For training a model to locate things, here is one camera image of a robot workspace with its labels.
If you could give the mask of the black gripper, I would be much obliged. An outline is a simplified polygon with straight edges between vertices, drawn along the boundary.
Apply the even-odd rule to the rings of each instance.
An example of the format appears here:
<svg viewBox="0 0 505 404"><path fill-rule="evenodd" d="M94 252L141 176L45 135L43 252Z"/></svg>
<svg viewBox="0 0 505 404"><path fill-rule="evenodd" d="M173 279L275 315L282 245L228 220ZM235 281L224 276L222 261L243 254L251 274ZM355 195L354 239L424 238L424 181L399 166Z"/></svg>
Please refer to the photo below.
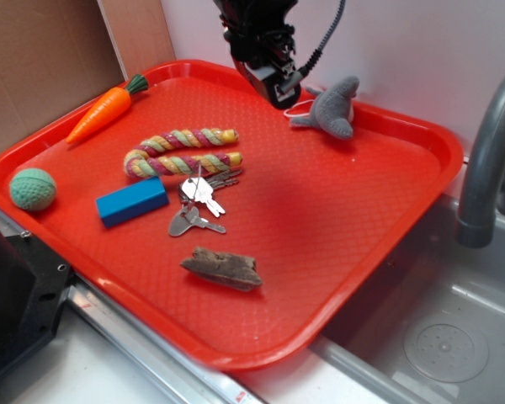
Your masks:
<svg viewBox="0 0 505 404"><path fill-rule="evenodd" d="M216 1L236 70L274 108L293 106L300 84L293 54L295 29L285 22L296 1Z"/></svg>

